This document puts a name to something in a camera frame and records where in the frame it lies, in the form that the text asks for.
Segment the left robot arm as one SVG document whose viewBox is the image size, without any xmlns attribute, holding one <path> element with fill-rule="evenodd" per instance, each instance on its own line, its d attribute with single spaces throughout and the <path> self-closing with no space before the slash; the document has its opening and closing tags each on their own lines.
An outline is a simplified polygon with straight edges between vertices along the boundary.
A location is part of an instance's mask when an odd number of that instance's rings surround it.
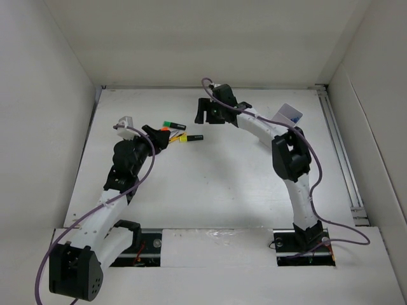
<svg viewBox="0 0 407 305">
<path fill-rule="evenodd" d="M 140 224 L 119 216 L 145 179 L 139 177 L 145 160 L 167 148 L 170 131 L 144 125 L 138 132 L 124 121 L 115 130 L 121 141 L 113 148 L 113 165 L 96 207 L 74 222 L 74 233 L 65 243 L 55 241 L 48 252 L 51 293 L 94 300 L 106 269 L 123 251 L 135 252 L 141 246 Z"/>
</svg>

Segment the green highlighter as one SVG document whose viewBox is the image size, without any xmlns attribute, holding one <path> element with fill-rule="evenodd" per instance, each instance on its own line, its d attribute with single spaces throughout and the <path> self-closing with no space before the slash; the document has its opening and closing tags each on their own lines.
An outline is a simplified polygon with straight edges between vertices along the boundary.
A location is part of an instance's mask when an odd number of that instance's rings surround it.
<svg viewBox="0 0 407 305">
<path fill-rule="evenodd" d="M 182 124 L 174 123 L 174 122 L 170 122 L 170 121 L 164 121 L 163 127 L 173 128 L 176 130 L 186 130 L 186 128 L 187 128 L 186 125 L 182 125 Z"/>
</svg>

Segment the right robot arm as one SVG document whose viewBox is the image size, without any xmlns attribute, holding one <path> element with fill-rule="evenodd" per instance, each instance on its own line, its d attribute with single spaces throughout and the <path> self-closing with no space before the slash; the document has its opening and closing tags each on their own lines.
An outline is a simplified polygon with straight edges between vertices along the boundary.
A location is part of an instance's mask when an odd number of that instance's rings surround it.
<svg viewBox="0 0 407 305">
<path fill-rule="evenodd" d="M 287 187 L 293 208 L 295 245 L 309 250 L 322 238 L 322 222 L 312 208 L 309 173 L 311 153 L 301 128 L 271 121 L 247 102 L 237 102 L 232 88 L 212 81 L 203 85 L 207 98 L 198 100 L 196 124 L 229 123 L 256 136 L 270 148 L 275 173 Z"/>
</svg>

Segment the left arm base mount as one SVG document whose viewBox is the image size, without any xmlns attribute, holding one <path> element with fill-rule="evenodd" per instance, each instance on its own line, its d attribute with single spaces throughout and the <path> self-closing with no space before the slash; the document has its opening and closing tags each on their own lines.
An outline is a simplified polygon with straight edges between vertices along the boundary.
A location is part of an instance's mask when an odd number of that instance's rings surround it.
<svg viewBox="0 0 407 305">
<path fill-rule="evenodd" d="M 115 259 L 111 267 L 160 267 L 163 229 L 142 229 L 137 222 L 119 220 L 115 228 L 132 232 L 132 244 Z"/>
</svg>

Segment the yellow highlighter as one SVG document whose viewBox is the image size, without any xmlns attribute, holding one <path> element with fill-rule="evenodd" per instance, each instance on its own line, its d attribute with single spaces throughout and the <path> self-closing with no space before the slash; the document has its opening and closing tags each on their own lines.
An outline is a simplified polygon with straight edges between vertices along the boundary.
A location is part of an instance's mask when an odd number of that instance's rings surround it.
<svg viewBox="0 0 407 305">
<path fill-rule="evenodd" d="M 183 135 L 179 137 L 180 142 L 194 142 L 201 141 L 204 139 L 203 135 Z"/>
</svg>

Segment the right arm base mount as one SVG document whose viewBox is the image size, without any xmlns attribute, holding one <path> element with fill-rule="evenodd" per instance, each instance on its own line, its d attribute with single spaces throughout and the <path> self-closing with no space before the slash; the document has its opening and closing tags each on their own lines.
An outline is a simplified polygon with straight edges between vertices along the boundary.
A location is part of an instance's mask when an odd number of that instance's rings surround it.
<svg viewBox="0 0 407 305">
<path fill-rule="evenodd" d="M 329 238 L 329 233 L 324 229 L 321 237 L 303 246 L 296 240 L 293 229 L 274 229 L 269 247 L 275 250 L 279 267 L 336 266 L 332 248 L 320 245 L 326 238 Z"/>
</svg>

